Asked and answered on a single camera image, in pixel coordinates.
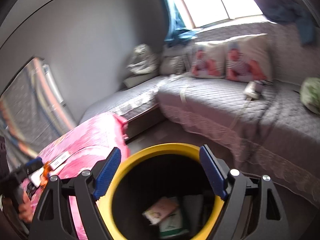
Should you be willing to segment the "left hand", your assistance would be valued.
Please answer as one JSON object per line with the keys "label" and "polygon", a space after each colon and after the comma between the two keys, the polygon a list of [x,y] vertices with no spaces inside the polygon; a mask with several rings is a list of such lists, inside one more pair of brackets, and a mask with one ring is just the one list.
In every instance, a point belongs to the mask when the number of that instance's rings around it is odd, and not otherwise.
{"label": "left hand", "polygon": [[33,210],[28,195],[23,193],[23,203],[18,206],[19,219],[27,224],[31,224],[33,220]]}

